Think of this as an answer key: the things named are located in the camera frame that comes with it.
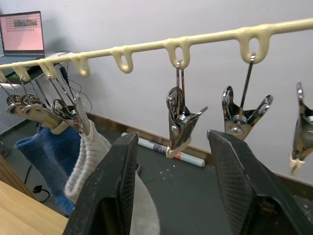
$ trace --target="metal wire hook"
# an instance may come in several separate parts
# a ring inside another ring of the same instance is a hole
[[[23,90],[24,90],[25,94],[27,94],[27,91],[26,91],[26,88],[25,88],[25,84],[24,84],[23,78],[24,78],[23,76],[20,77],[20,83],[21,83],[21,85],[22,85],[22,87],[23,87]]]
[[[246,83],[245,83],[245,87],[244,87],[243,97],[242,97],[241,103],[240,103],[238,122],[241,121],[241,118],[242,118],[242,115],[243,115],[243,112],[244,112],[244,104],[245,104],[245,99],[246,99],[246,92],[248,90],[248,85],[249,85],[249,81],[250,81],[250,76],[251,76],[251,71],[252,71],[252,66],[253,66],[254,60],[255,60],[255,53],[252,53],[251,57],[250,57],[248,73],[246,75]]]

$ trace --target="electrical wire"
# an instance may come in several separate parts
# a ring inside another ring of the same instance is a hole
[[[24,180],[24,184],[25,184],[25,185],[26,185],[26,182],[27,182],[27,179],[28,179],[29,172],[30,172],[30,170],[31,170],[32,167],[33,167],[33,165],[30,165],[29,168],[28,168],[28,170],[27,170],[27,173],[26,173],[26,176],[25,176],[25,180]],[[49,197],[50,197],[50,192],[49,192],[48,190],[44,189],[41,185],[37,185],[37,186],[34,188],[34,190],[32,191],[32,193],[40,193],[41,191],[44,191],[44,192],[46,192],[46,193],[48,194],[48,197],[47,197],[45,200],[40,201],[40,203],[43,203],[43,202],[45,202],[46,200],[48,200]]]

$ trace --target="clothes drying rack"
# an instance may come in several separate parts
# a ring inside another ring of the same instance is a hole
[[[130,73],[133,68],[132,54],[135,52],[166,49],[168,51],[170,61],[174,67],[177,64],[177,57],[175,50],[179,47],[182,50],[182,62],[180,69],[185,69],[190,62],[190,47],[195,44],[204,44],[212,42],[220,42],[227,40],[237,40],[240,44],[240,54],[242,59],[246,62],[250,62],[251,52],[249,50],[249,41],[252,38],[259,40],[259,51],[256,54],[254,63],[260,63],[264,60],[268,53],[269,40],[274,34],[296,32],[302,30],[313,29],[313,18],[290,21],[284,23],[274,24],[262,24],[254,27],[243,27],[235,30],[223,31],[218,33],[201,34],[196,36],[181,37],[167,39],[163,41],[143,43],[136,45],[128,45],[122,47],[113,47],[104,50],[95,50],[90,52],[81,52],[71,55],[65,55],[61,57],[52,57],[39,60],[32,60],[26,62],[12,63],[6,65],[0,65],[0,82],[6,82],[6,78],[3,74],[5,69],[13,69],[16,74],[22,78],[23,81],[29,81],[30,77],[25,67],[39,65],[45,75],[49,78],[56,78],[57,74],[54,68],[54,64],[61,62],[72,61],[76,66],[79,73],[88,77],[90,75],[90,68],[87,60],[90,58],[103,57],[112,55],[115,59],[117,66],[124,73]],[[122,61],[122,56],[125,57],[127,64]]]

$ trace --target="metal clothespin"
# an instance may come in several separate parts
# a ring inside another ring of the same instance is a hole
[[[181,70],[182,90],[179,88],[179,66],[176,65],[176,87],[172,88],[166,97],[166,104],[169,110],[170,142],[166,150],[166,156],[173,158],[183,150],[191,141],[191,133],[200,117],[208,109],[206,106],[200,112],[193,114],[185,105],[185,81],[184,71]]]
[[[51,130],[57,128],[63,121],[50,110],[42,107],[40,104],[31,104],[23,108],[22,112],[29,116],[31,120],[37,121],[42,126],[49,127]]]
[[[70,112],[72,118],[65,119],[64,121],[74,128],[77,131],[84,133],[86,136],[90,137],[90,140],[93,139],[93,136],[90,136],[90,121],[87,117],[85,107],[83,105],[80,94],[77,94],[74,99],[73,110]]]
[[[254,59],[255,54],[252,54],[240,107],[238,107],[233,101],[234,92],[231,86],[225,88],[222,96],[225,132],[234,135],[241,140],[244,140],[247,137],[254,125],[267,112],[273,102],[273,97],[268,95],[262,100],[257,109],[244,111],[246,92]]]
[[[313,110],[304,103],[304,93],[301,82],[297,83],[297,98],[299,115],[295,126],[292,151],[290,154],[290,169],[294,174],[305,162],[305,158],[313,151]]]

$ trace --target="desk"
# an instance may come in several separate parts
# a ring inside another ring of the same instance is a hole
[[[67,218],[0,181],[1,235],[61,235]]]

